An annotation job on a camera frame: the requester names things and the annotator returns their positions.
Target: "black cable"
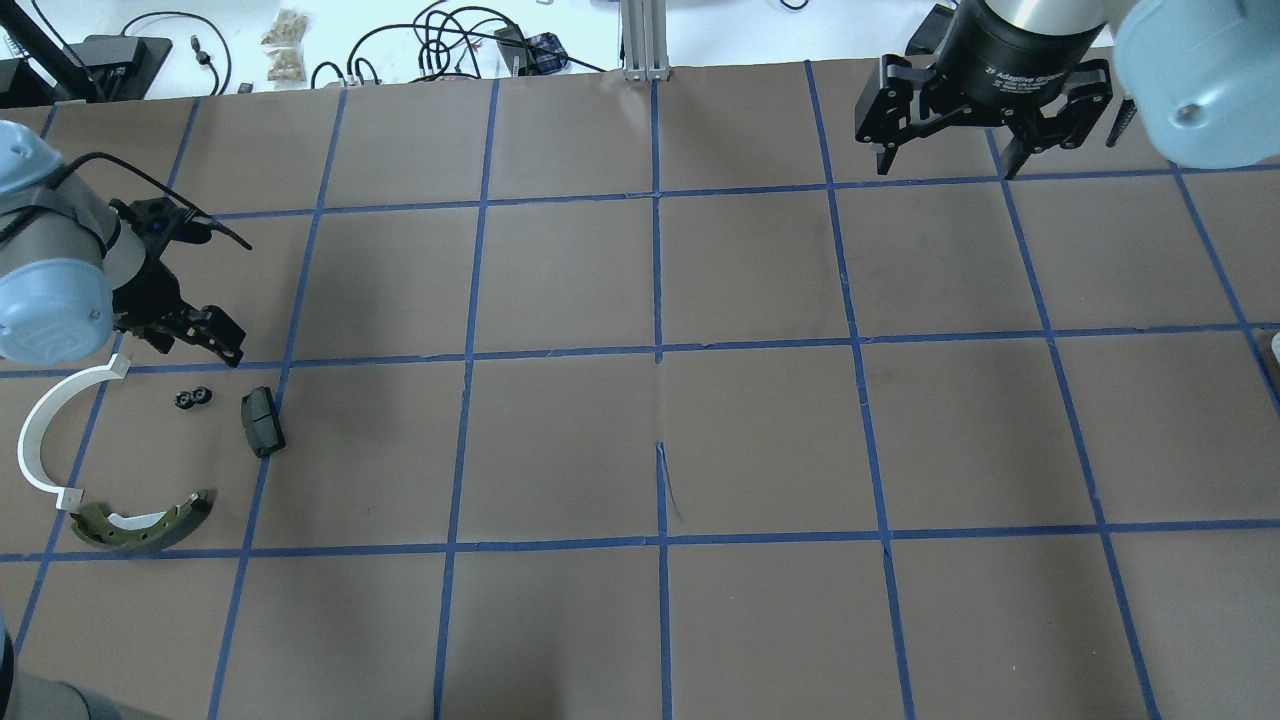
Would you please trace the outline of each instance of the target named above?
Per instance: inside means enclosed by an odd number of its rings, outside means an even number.
[[[434,76],[430,77],[416,77],[410,82],[431,82],[442,77],[465,77],[467,79],[481,79],[480,76],[474,76],[471,73],[435,73]]]
[[[212,20],[210,20],[209,18],[204,15],[197,15],[195,13],[184,13],[182,10],[157,10],[155,13],[142,13],[141,15],[124,23],[124,27],[120,28],[120,36],[123,37],[127,32],[129,32],[129,28],[133,27],[133,24],[140,20],[145,20],[147,18],[168,18],[168,17],[191,18],[193,20],[200,20],[214,31],[214,35],[216,35],[218,40],[220,40],[223,44],[223,53],[227,54],[227,77],[223,78],[221,87],[219,87],[218,92],[214,92],[214,95],[221,95],[227,92],[227,86],[230,85],[232,82],[232,49],[229,45],[227,45],[227,38],[223,37],[223,31],[218,29],[218,26],[215,26]]]
[[[454,33],[454,35],[465,35],[465,36],[480,37],[480,38],[484,38],[484,40],[495,40],[500,45],[507,45],[507,44],[511,42],[511,40],[508,40],[508,38],[498,37],[495,35],[486,35],[486,33],[483,33],[483,32],[457,31],[457,29],[440,28],[440,27],[420,26],[420,24],[413,24],[413,23],[392,23],[392,24],[385,24],[385,26],[381,26],[381,27],[376,27],[376,28],[366,32],[364,36],[361,36],[360,40],[356,41],[356,45],[351,49],[351,54],[347,58],[348,67],[355,63],[356,51],[360,50],[360,46],[366,40],[369,40],[370,37],[378,35],[379,32],[385,32],[388,29],[407,29],[407,28],[425,28],[425,29],[434,29],[434,31],[438,31],[438,32],[451,32],[451,33]],[[579,60],[577,58],[573,58],[572,55],[568,55],[566,53],[557,53],[557,51],[553,51],[553,50],[544,50],[544,49],[538,49],[538,53],[541,53],[544,55],[550,55],[553,58],[563,58],[563,59],[568,60],[570,63],[575,63],[575,64],[582,65],[584,68],[586,68],[589,70],[595,70],[598,73],[608,72],[604,68],[600,68],[598,65],[593,65],[591,63],[586,63],[584,60]]]
[[[333,72],[338,73],[338,82],[340,82],[343,87],[347,86],[347,76],[342,74],[342,68],[338,67],[338,63],[334,63],[332,60],[325,60],[324,63],[316,65],[314,70],[311,70],[311,90],[316,88],[316,76],[319,76],[320,70],[325,68],[333,68]]]
[[[91,163],[93,160],[106,160],[109,163],[114,163],[116,165],[124,168],[125,170],[129,170],[131,173],[138,176],[143,181],[146,181],[146,182],[151,183],[152,186],[155,186],[156,188],[159,188],[160,192],[164,192],[166,196],[173,197],[174,200],[177,200],[178,202],[182,202],[187,208],[191,208],[200,217],[209,218],[210,220],[212,220],[214,229],[216,229],[218,232],[221,232],[221,233],[227,234],[228,237],[230,237],[232,240],[234,240],[236,242],[238,242],[242,247],[244,247],[244,250],[253,250],[253,246],[250,245],[248,241],[246,241],[243,237],[241,237],[239,233],[237,233],[236,231],[233,231],[229,227],[224,225],[223,223],[218,222],[212,215],[210,215],[209,213],[201,210],[200,206],[196,205],[195,202],[192,202],[191,200],[187,200],[182,195],[178,195],[178,191],[175,191],[172,187],[166,186],[165,183],[155,179],[154,177],[148,176],[147,173],[145,173],[143,170],[136,168],[134,165],[132,165],[132,164],[129,164],[129,163],[127,163],[127,161],[116,158],[115,155],[111,155],[110,152],[88,152],[88,154],[81,155],[79,158],[72,160],[67,165],[63,165],[61,168],[58,168],[56,170],[54,170],[54,173],[50,174],[49,178],[46,179],[45,187],[49,187],[50,190],[56,190],[59,186],[61,186],[64,182],[67,182],[67,178],[72,177],[76,173],[76,170],[81,169],[87,163]],[[17,219],[14,219],[12,223],[9,223],[8,225],[5,225],[5,228],[3,231],[0,231],[0,243],[4,243],[9,238],[12,238],[14,234],[17,234],[19,231],[22,231],[23,228],[26,228],[27,225],[29,225],[33,219],[36,219],[36,215],[38,215],[41,213],[46,213],[46,211],[47,210],[45,210],[44,208],[27,208],[26,210],[23,210],[22,214],[19,214]]]
[[[431,3],[426,8],[422,8],[421,10],[419,10],[419,13],[416,15],[413,15],[413,22],[417,23],[419,20],[422,19],[424,15],[426,15],[433,9],[435,9],[436,6],[443,5],[443,4],[444,4],[444,0],[435,0],[435,3]],[[420,44],[422,44],[422,45],[426,44],[426,37],[419,35],[419,32],[416,29],[413,31],[413,37],[416,37]]]
[[[76,59],[76,63],[79,64],[82,70],[84,70],[84,74],[88,77],[90,85],[92,85],[93,91],[97,92],[97,99],[102,100],[102,88],[99,87],[97,81],[93,79],[93,73],[91,73],[88,65],[84,64],[84,58],[81,58],[79,53],[77,53],[76,49],[72,47],[70,44],[67,42],[67,40],[63,38],[63,33],[58,32],[58,28],[54,27],[54,23],[49,22],[49,18],[45,17],[45,12],[40,9],[40,4],[36,3],[36,0],[31,0],[31,6],[36,9],[36,14],[40,15],[40,19],[45,22],[46,27],[49,27],[49,32],[54,33],[54,37],[58,38],[58,42],[63,44],[63,47],[65,47],[67,51],[70,53],[72,58]]]
[[[356,77],[360,78],[360,85],[365,85],[365,76],[360,74],[360,63],[369,65],[369,74],[374,76],[374,85],[378,85],[380,79],[378,78],[378,70],[374,69],[374,64],[365,58],[356,58]]]
[[[453,24],[456,24],[458,27],[458,29],[462,29],[462,23],[458,22],[458,19],[454,17],[454,14],[457,12],[460,12],[460,10],[456,10],[454,13],[444,13],[444,12],[438,10],[438,13],[440,13],[442,15],[444,15],[445,19],[448,19],[448,20],[453,20]],[[440,38],[440,35],[443,35],[443,33],[438,32],[436,37],[428,40],[428,42],[425,42],[422,45],[422,49],[419,51],[419,54],[417,54],[417,68],[419,68],[419,70],[421,70],[422,76],[428,77],[429,79],[431,77],[440,76],[440,73],[449,72],[449,65],[453,65],[453,53],[452,51],[454,49],[457,49],[458,46],[461,46],[462,44],[466,44],[466,47],[467,47],[467,53],[466,54],[467,54],[468,58],[471,58],[471,68],[475,70],[474,74],[476,77],[480,77],[483,74],[480,72],[480,60],[479,60],[479,58],[476,58],[476,50],[475,50],[475,45],[471,41],[471,35],[475,33],[475,31],[479,29],[481,26],[485,26],[488,23],[497,23],[497,22],[504,22],[504,20],[502,18],[485,18],[485,19],[477,22],[476,24],[471,26],[471,29],[466,31],[466,33],[462,36],[462,38],[454,41],[453,45],[444,45],[444,40]],[[428,51],[433,53],[433,55],[430,56],[429,61],[424,65],[424,63],[422,63],[422,55],[425,53],[428,53]],[[458,60],[457,65],[453,67],[453,72],[454,73],[460,72],[461,65],[462,65],[462,60]]]

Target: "grid square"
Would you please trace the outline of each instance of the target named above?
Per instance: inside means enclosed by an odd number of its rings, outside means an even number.
[[[663,340],[849,337],[823,192],[662,202]]]
[[[215,214],[314,208],[337,108],[337,92],[201,99],[175,190]]]
[[[621,70],[506,79],[489,196],[649,192],[652,136],[649,83]]]
[[[1235,322],[1172,178],[1012,184],[1053,327]]]
[[[471,209],[326,215],[293,356],[461,354],[475,242]]]
[[[927,59],[913,58],[916,67]],[[946,131],[904,145],[890,174],[876,174],[876,146],[858,142],[854,105],[867,81],[879,72],[879,60],[823,60],[813,64],[823,129],[836,182],[896,181],[919,178],[992,177],[995,167],[982,128]]]
[[[1280,532],[1114,536],[1165,717],[1266,717],[1280,705]]]
[[[430,82],[351,92],[325,205],[477,200],[492,91],[492,82]],[[429,106],[449,110],[428,122]]]
[[[430,717],[443,574],[442,555],[252,560],[218,717]]]
[[[458,555],[442,716],[660,716],[657,555]]]
[[[13,639],[22,625],[22,616],[27,612],[27,602],[31,600],[31,588],[36,584],[36,573],[40,571],[40,562],[0,562],[0,615],[4,616],[3,625]]]
[[[671,548],[678,717],[901,717],[878,543]]]
[[[22,669],[163,717],[205,717],[234,579],[236,560],[52,562]]]
[[[44,552],[54,528],[54,496],[27,484],[18,469],[18,433],[27,414],[60,378],[0,379],[0,552]],[[67,484],[76,454],[84,437],[84,424],[96,393],[91,389],[70,398],[54,415],[41,443],[41,456],[49,479]]]
[[[1111,85],[1114,95],[1111,102],[1102,113],[1097,127],[1089,133],[1088,141],[1074,150],[1051,147],[1041,155],[1032,155],[1023,167],[1024,174],[1037,173],[1094,173],[1106,170],[1164,170],[1169,169],[1169,160],[1165,159],[1152,145],[1147,136],[1146,115],[1138,117],[1116,142],[1115,147],[1107,147],[1107,135],[1111,132],[1111,123],[1120,108],[1120,100],[1125,96],[1124,85],[1119,73],[1115,72],[1115,61],[1111,60],[1110,47],[1096,47],[1084,54],[1085,60],[1101,58],[1111,61]],[[1057,105],[1047,114],[1056,114]],[[993,131],[996,146],[1004,150],[1012,137],[1006,128]]]
[[[448,539],[461,396],[460,363],[294,369],[255,544]]]
[[[658,105],[663,190],[824,182],[803,65],[678,68]]]
[[[67,161],[86,152],[110,152],[166,183],[187,131],[191,102],[189,97],[184,97],[60,105],[45,140]],[[128,204],[164,195],[124,168],[101,160],[84,165],[76,176],[84,179],[104,201],[119,197]],[[191,200],[197,205],[201,202],[198,197]]]
[[[920,717],[1146,717],[1094,536],[893,543]]]
[[[652,355],[477,363],[458,538],[657,530]]]
[[[164,373],[109,383],[78,487],[125,516],[166,510],[211,489],[212,512],[182,547],[239,547],[259,470],[241,428],[239,398],[260,384],[274,388],[278,377],[275,370]],[[214,391],[214,398],[189,411],[173,406],[178,391],[196,386]],[[90,550],[70,519],[56,548]]]
[[[228,225],[244,236],[252,252],[215,236],[207,245],[169,245],[164,264],[178,277],[187,302],[216,305],[244,329],[246,363],[279,363],[289,337],[311,218],[233,220]],[[124,336],[122,351],[140,365],[219,363],[209,350],[184,342],[161,355],[132,334]]]
[[[1000,186],[844,190],[837,201],[864,337],[1041,328]]]
[[[1093,523],[1043,341],[870,345],[863,356],[896,527]]]
[[[1280,515],[1280,419],[1239,333],[1059,347],[1108,520]]]
[[[1185,176],[1204,229],[1253,322],[1280,322],[1280,172]]]
[[[847,347],[672,352],[660,373],[672,534],[876,528]]]
[[[492,208],[476,350],[653,343],[653,204]]]

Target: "black device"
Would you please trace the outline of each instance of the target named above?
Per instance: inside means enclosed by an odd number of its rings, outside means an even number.
[[[168,197],[125,205],[111,201],[120,220],[129,224],[146,247],[138,274],[116,288],[111,297],[114,325],[132,333],[163,354],[174,341],[204,347],[230,368],[239,365],[244,331],[221,307],[196,310],[182,299],[178,278],[160,261],[169,242],[204,245],[212,237],[212,222]]]
[[[507,69],[511,70],[511,74],[535,74],[532,70],[534,59],[529,54],[529,44],[525,42],[525,36],[518,27],[506,26],[495,31],[493,36],[498,38],[498,51],[502,53],[502,59],[507,61]]]
[[[84,59],[82,68],[79,60],[50,40],[14,0],[0,0],[0,26],[52,76],[55,100],[141,100],[173,49],[173,41],[164,37],[91,35],[84,42],[72,45]],[[141,42],[141,50],[129,45],[133,40]],[[49,101],[36,104],[47,105]]]
[[[854,109],[856,140],[877,143],[876,170],[888,174],[897,150],[947,127],[1007,126],[1012,141],[1001,154],[1001,174],[1018,174],[1033,154],[1051,146],[1079,147],[1111,101],[1106,60],[1082,61],[1103,23],[1078,32],[1047,35],[1018,27],[989,5],[965,0],[959,9],[938,5],[913,38],[928,49],[947,22],[937,60],[924,69],[884,55]],[[1060,96],[1053,117],[1043,108]]]
[[[37,108],[54,104],[54,88],[26,58],[0,60],[0,108]]]
[[[284,447],[284,430],[280,428],[280,415],[275,410],[271,388],[260,386],[241,398],[241,425],[244,427],[244,439],[257,457],[266,457]]]

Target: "blue tape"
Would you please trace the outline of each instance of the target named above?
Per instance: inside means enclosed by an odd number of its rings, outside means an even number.
[[[998,169],[1000,151],[996,149],[996,138],[991,131],[987,135],[987,147],[991,159]],[[1116,560],[1115,548],[1111,544],[1111,534],[1107,530],[1106,514],[1102,510],[1102,498],[1098,495],[1098,486],[1093,478],[1093,465],[1089,461],[1089,452],[1084,446],[1084,433],[1080,429],[1080,419],[1075,413],[1075,402],[1071,400],[1071,388],[1066,380],[1066,370],[1062,366],[1062,357],[1057,350],[1053,325],[1050,322],[1048,310],[1044,305],[1044,296],[1041,292],[1039,281],[1036,277],[1036,266],[1032,263],[1030,249],[1027,245],[1027,234],[1023,232],[1023,223],[1018,215],[1018,205],[1014,202],[1014,193],[1007,181],[1000,182],[1000,190],[1005,196],[1005,208],[1009,210],[1009,222],[1012,224],[1014,236],[1018,238],[1018,251],[1021,254],[1023,265],[1027,269],[1027,279],[1036,299],[1036,310],[1039,313],[1041,324],[1044,329],[1044,341],[1048,346],[1050,359],[1053,363],[1053,374],[1057,377],[1059,391],[1062,395],[1062,405],[1066,407],[1068,423],[1071,427],[1071,437],[1075,441],[1075,451],[1080,460],[1080,471],[1084,475],[1085,489],[1089,502],[1093,506],[1093,519],[1097,523],[1098,537],[1102,539],[1102,553],[1107,561],[1107,571],[1111,575],[1111,585],[1116,596],[1116,605],[1120,610],[1120,621],[1124,625],[1125,638],[1129,642],[1129,652],[1133,656],[1134,670],[1138,675],[1138,685],[1142,688],[1142,698],[1147,706],[1147,715],[1152,719],[1160,717],[1160,708],[1156,705],[1156,696],[1151,687],[1151,678],[1147,674],[1147,662],[1142,655],[1142,646],[1138,642],[1138,630],[1133,623],[1133,614],[1129,611],[1129,596],[1125,592],[1124,579],[1120,577],[1120,564]]]
[[[187,126],[182,129],[182,140],[178,141],[178,154],[174,156],[173,168],[169,170],[169,187],[174,187],[178,183],[178,168],[182,167],[182,159],[187,155],[187,143],[191,142],[191,131],[196,127],[196,113],[200,111],[200,97],[191,101],[191,111],[187,113]]]
[[[475,337],[476,337],[476,311],[480,297],[480,266],[484,259],[484,231],[485,217],[489,208],[489,178],[493,167],[493,137],[498,126],[498,88],[499,83],[493,81],[493,90],[489,95],[489,120],[485,127],[484,140],[484,165],[480,172],[480,204],[476,218],[476,246],[471,263],[471,295],[467,301],[467,345],[466,369],[462,379],[462,409],[458,413],[458,446],[453,459],[453,495],[449,500],[449,544],[458,539],[458,515],[462,507],[462,473],[467,455],[467,423],[471,415],[471,382],[475,373]],[[457,553],[448,551],[444,555],[444,578],[440,587],[440,623],[435,635],[435,676],[431,683],[431,717],[440,719],[444,706],[444,665],[449,648],[449,618],[453,609],[453,570]]]
[[[1258,377],[1262,379],[1262,386],[1266,388],[1267,397],[1271,400],[1271,409],[1275,410],[1276,415],[1280,415],[1280,395],[1276,393],[1276,387],[1271,384],[1270,375],[1267,373],[1267,363],[1262,356],[1263,350],[1258,347],[1257,341],[1253,338],[1253,328],[1249,325],[1249,319],[1244,314],[1244,306],[1240,305],[1240,299],[1235,295],[1235,288],[1231,287],[1231,279],[1226,277],[1226,268],[1222,265],[1221,258],[1217,255],[1217,250],[1213,247],[1213,240],[1208,234],[1208,229],[1204,228],[1204,220],[1201,218],[1199,210],[1196,208],[1196,201],[1192,199],[1190,190],[1187,188],[1187,181],[1183,178],[1183,173],[1179,167],[1174,163],[1169,164],[1174,173],[1174,183],[1178,184],[1178,192],[1181,195],[1183,204],[1187,205],[1187,213],[1192,217],[1192,223],[1196,225],[1196,232],[1199,234],[1201,242],[1204,245],[1204,254],[1208,255],[1210,263],[1213,265],[1213,272],[1217,274],[1217,281],[1222,286],[1222,292],[1226,293],[1226,300],[1231,304],[1231,313],[1235,314],[1235,319],[1239,323],[1238,329],[1244,333],[1244,342],[1249,346],[1249,354],[1253,356],[1253,364],[1257,365]]]
[[[49,136],[49,128],[54,127],[54,117],[58,115],[58,105],[51,105],[49,108],[49,114],[45,115],[45,124],[40,127],[40,137],[45,138]]]
[[[860,338],[858,316],[854,313],[852,293],[849,290],[849,268],[845,263],[845,238],[840,223],[840,206],[836,202],[836,183],[831,169],[831,149],[827,145],[827,128],[822,118],[822,101],[818,99],[818,82],[813,76],[813,63],[805,60],[805,77],[809,81],[809,100],[813,102],[814,122],[818,127],[818,145],[822,150],[822,169],[827,181],[827,205],[831,211],[831,231],[836,238],[836,265],[840,270],[841,295],[845,301],[845,318],[849,322],[849,337]],[[867,460],[870,465],[872,493],[876,497],[876,525],[879,542],[884,548],[884,588],[888,600],[890,624],[893,632],[893,653],[897,657],[897,678],[902,691],[902,710],[906,720],[915,719],[915,700],[911,694],[911,673],[906,661],[906,639],[902,633],[902,611],[897,598],[897,573],[893,568],[892,534],[888,511],[884,506],[884,487],[881,482],[879,455],[876,450],[876,429],[872,420],[872,406],[867,393],[865,365],[863,363],[861,342],[851,343],[854,350],[854,375],[858,383],[858,405],[861,410],[863,434],[867,442]]]
[[[293,313],[289,316],[289,333],[284,343],[284,360],[280,364],[280,379],[276,384],[276,407],[284,405],[284,392],[289,382],[289,364],[293,359],[293,346],[298,337],[298,322],[302,316],[302,301],[306,297],[307,275],[311,269],[311,255],[315,251],[316,233],[320,228],[324,197],[329,190],[329,174],[333,170],[333,158],[338,151],[338,133],[342,129],[342,117],[347,108],[347,90],[338,95],[338,108],[334,111],[333,131],[329,136],[329,150],[325,155],[324,172],[320,176],[320,190],[316,192],[316,205],[312,210],[311,228],[307,232],[307,245],[302,254],[302,266],[298,270],[298,287],[293,296]],[[253,501],[250,505],[248,519],[244,523],[244,541],[239,551],[239,562],[236,565],[236,582],[232,585],[230,603],[227,609],[227,624],[223,626],[223,642],[218,651],[218,665],[214,669],[214,684],[209,697],[209,720],[216,720],[218,708],[223,698],[223,683],[227,679],[227,661],[230,657],[232,639],[236,634],[236,620],[239,616],[239,602],[244,592],[244,575],[248,571],[250,551],[253,547],[253,534],[257,530],[257,516],[262,507],[262,492],[266,488],[266,477],[271,466],[271,456],[266,456],[259,465],[257,482],[253,486]]]

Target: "small black part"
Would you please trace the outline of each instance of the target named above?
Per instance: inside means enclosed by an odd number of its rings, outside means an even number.
[[[535,74],[534,63],[529,56],[529,44],[516,26],[506,26],[493,33],[498,38],[498,51],[507,61],[507,70],[513,76]]]
[[[1120,101],[1120,110],[1116,113],[1116,120],[1111,123],[1111,133],[1107,135],[1107,147],[1115,147],[1116,142],[1120,141],[1120,136],[1133,122],[1133,118],[1138,114],[1138,104],[1133,101],[1133,97],[1125,96]]]
[[[0,108],[37,108],[54,100],[54,88],[26,58],[0,60]]]
[[[169,56],[169,51],[173,50],[173,41],[168,37],[123,38],[140,40],[142,42],[142,55],[138,58],[134,68],[127,69],[123,74],[113,78],[111,68],[92,68],[93,60],[91,60],[86,53],[95,54],[96,51],[92,49],[86,50],[86,45],[91,45],[96,41],[116,40],[122,40],[122,37],[118,35],[91,35],[84,38],[84,42],[76,45],[74,47],[76,51],[84,58],[84,61],[90,64],[90,74],[93,77],[95,82],[105,85],[109,79],[111,81],[109,88],[111,94],[108,100],[142,100],[146,97],[151,83],[155,82],[156,76],[160,74],[160,67],[164,64],[165,58]]]
[[[266,457],[284,447],[284,430],[271,398],[271,388],[256,387],[241,398],[241,424],[253,455]]]
[[[924,17],[920,27],[915,29],[911,40],[906,41],[905,55],[932,55],[942,46],[942,38],[947,36],[951,27],[951,18],[956,14],[955,8],[947,5],[934,5],[929,14]]]
[[[142,67],[142,58],[147,51],[141,37],[122,37],[118,35],[70,45],[65,53],[68,58],[74,60],[72,50],[76,51],[76,55],[84,59],[84,67],[91,70],[120,67],[137,70]]]
[[[529,38],[534,55],[532,74],[549,76],[568,67],[568,54],[554,32],[544,32]]]

